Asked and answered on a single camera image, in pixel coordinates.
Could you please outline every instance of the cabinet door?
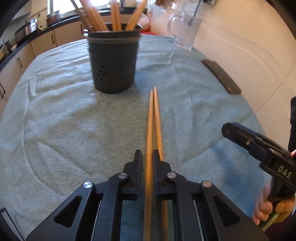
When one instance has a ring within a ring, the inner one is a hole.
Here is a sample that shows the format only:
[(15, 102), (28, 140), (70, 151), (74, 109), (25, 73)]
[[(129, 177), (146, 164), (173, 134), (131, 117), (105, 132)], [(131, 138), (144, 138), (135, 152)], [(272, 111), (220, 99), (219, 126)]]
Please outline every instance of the cabinet door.
[(13, 89), (15, 88), (21, 76), (22, 76), (22, 72), (15, 58), (12, 58), (11, 60), (9, 60), (9, 62), (0, 72), (0, 82), (4, 89), (1, 91), (2, 92), (5, 91), (4, 96), (7, 100), (9, 99)]
[(31, 46), (35, 57), (37, 57), (39, 54), (55, 48), (57, 45), (54, 38), (54, 32), (50, 31), (34, 39), (31, 42)]
[(57, 46), (83, 39), (83, 25), (81, 21), (70, 23), (54, 29)]
[(0, 90), (0, 120), (1, 120), (1, 117), (3, 115), (3, 112), (4, 112), (4, 109), (5, 109), (5, 106), (7, 104), (7, 100), (3, 97), (1, 98), (1, 95), (3, 96), (3, 92)]
[(27, 44), (19, 52), (16, 53), (15, 59), (20, 67), (22, 73), (29, 67), (32, 61), (35, 59), (31, 44)]

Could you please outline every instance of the dark phone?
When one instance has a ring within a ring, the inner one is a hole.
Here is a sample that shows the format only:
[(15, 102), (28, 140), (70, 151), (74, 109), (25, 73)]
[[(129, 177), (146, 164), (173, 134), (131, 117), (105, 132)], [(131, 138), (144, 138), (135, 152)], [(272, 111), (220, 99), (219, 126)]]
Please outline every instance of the dark phone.
[(202, 63), (217, 77), (228, 93), (242, 93), (242, 90), (237, 86), (233, 79), (216, 62), (203, 59)]

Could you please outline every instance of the chopstick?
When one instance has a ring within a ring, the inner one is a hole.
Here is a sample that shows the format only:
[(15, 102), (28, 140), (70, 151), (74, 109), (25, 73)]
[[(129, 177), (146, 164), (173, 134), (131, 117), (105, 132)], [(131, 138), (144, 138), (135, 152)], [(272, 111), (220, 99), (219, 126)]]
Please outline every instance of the chopstick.
[(108, 31), (108, 28), (106, 24), (104, 23), (104, 20), (100, 13), (97, 12), (95, 7), (93, 7), (89, 0), (79, 0), (81, 2), (81, 5), (86, 12), (87, 18), (89, 19), (89, 22), (93, 26), (93, 29), (95, 31)]
[(149, 111), (148, 111), (148, 124), (147, 124), (143, 241), (150, 241), (150, 236), (151, 236), (152, 148), (153, 148), (153, 91), (150, 92)]
[[(160, 112), (158, 105), (158, 94), (157, 89), (154, 87), (154, 116), (155, 116), (155, 135), (156, 135), (156, 147), (159, 152), (160, 160), (163, 158), (163, 137), (161, 134), (161, 125), (160, 125)], [(161, 201), (161, 226), (162, 226), (162, 240), (168, 241), (168, 202)]]
[(111, 0), (111, 19), (112, 19), (112, 30), (122, 31), (120, 22), (120, 12), (116, 0)]
[(148, 0), (143, 0), (140, 6), (133, 12), (132, 16), (130, 17), (128, 24), (126, 25), (125, 31), (133, 31), (137, 25), (137, 22), (143, 12), (144, 8), (146, 7)]
[(80, 17), (80, 19), (81, 19), (81, 21), (82, 21), (82, 23), (83, 23), (83, 26), (84, 26), (85, 28), (87, 28), (87, 30), (88, 30), (89, 32), (92, 32), (93, 29), (92, 29), (92, 27), (90, 26), (90, 24), (88, 23), (88, 20), (87, 20), (86, 16), (83, 15), (81, 9), (77, 6), (77, 4), (76, 4), (76, 2), (75, 2), (74, 0), (70, 0), (70, 1), (72, 2), (72, 4), (73, 4), (73, 6), (74, 6), (74, 8), (75, 8), (75, 10), (76, 10), (76, 12), (77, 12), (77, 14), (78, 14), (78, 16)]

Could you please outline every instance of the black container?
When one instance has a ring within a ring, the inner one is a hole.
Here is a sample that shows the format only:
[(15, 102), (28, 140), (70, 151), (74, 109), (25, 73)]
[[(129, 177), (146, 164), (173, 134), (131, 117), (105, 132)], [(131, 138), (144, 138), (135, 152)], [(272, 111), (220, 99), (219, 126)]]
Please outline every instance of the black container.
[[(109, 30), (112, 24), (107, 23)], [(134, 83), (140, 29), (121, 32), (90, 32), (91, 70), (94, 86), (104, 93), (119, 93)]]

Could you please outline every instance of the glass mug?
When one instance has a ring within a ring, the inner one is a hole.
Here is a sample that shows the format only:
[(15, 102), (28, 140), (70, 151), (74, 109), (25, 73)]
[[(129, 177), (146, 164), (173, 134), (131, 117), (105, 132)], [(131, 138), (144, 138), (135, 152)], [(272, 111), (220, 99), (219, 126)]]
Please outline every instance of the glass mug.
[[(181, 23), (177, 27), (177, 32), (173, 34), (171, 32), (171, 25), (176, 19), (180, 19)], [(193, 47), (201, 23), (201, 19), (195, 18), (187, 13), (181, 12), (180, 15), (173, 13), (168, 21), (168, 33), (171, 37), (175, 37), (174, 44), (176, 46), (190, 51)]]

